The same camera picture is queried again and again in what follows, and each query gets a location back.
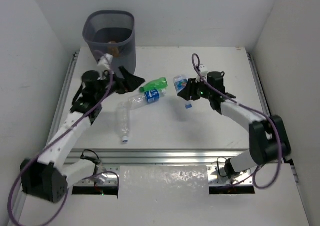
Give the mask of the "clear crushed bottle white cap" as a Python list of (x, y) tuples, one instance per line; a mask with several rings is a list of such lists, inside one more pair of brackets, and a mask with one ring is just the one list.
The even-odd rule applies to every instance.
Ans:
[(130, 136), (130, 104), (128, 101), (120, 102), (116, 108), (117, 133), (122, 144), (129, 141)]

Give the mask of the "clear bottle dark blue label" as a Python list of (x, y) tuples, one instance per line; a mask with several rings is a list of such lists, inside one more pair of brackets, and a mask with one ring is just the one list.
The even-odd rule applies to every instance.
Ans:
[(166, 95), (166, 89), (151, 89), (128, 99), (129, 109), (134, 110), (157, 102)]

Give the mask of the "orange juice bottle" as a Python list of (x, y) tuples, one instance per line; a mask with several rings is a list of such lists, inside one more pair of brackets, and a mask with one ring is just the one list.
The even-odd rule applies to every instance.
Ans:
[(108, 47), (108, 53), (113, 55), (114, 57), (119, 57), (120, 52), (117, 46), (115, 46), (116, 41), (110, 41)]

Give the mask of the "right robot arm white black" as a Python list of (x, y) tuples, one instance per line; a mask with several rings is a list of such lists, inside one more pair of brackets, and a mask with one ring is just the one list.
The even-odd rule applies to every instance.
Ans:
[(283, 119), (266, 117), (239, 104), (233, 94), (227, 93), (224, 72), (211, 71), (205, 80), (189, 78), (178, 96), (189, 101), (205, 98), (219, 114), (242, 126), (249, 133), (249, 149), (226, 160), (223, 175), (231, 179), (254, 166), (262, 166), (291, 154), (291, 145)]

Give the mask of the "small bottle light blue label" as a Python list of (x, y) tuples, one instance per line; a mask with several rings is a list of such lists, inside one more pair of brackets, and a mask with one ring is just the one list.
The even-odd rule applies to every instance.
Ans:
[[(184, 87), (187, 85), (188, 79), (186, 75), (180, 74), (173, 78), (173, 84), (175, 86), (175, 90), (179, 93)], [(192, 108), (191, 101), (185, 101), (185, 108), (189, 109)]]

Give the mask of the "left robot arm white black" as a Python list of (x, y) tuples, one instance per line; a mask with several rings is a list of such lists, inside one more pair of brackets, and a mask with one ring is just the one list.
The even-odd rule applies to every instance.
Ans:
[(21, 166), (23, 192), (52, 203), (58, 203), (67, 190), (79, 181), (93, 177), (101, 161), (89, 156), (64, 167), (80, 136), (89, 129), (102, 110), (102, 101), (113, 93), (133, 92), (145, 79), (131, 74), (124, 66), (122, 76), (114, 72), (89, 70), (83, 73), (81, 85), (72, 100), (61, 128), (35, 159), (25, 159)]

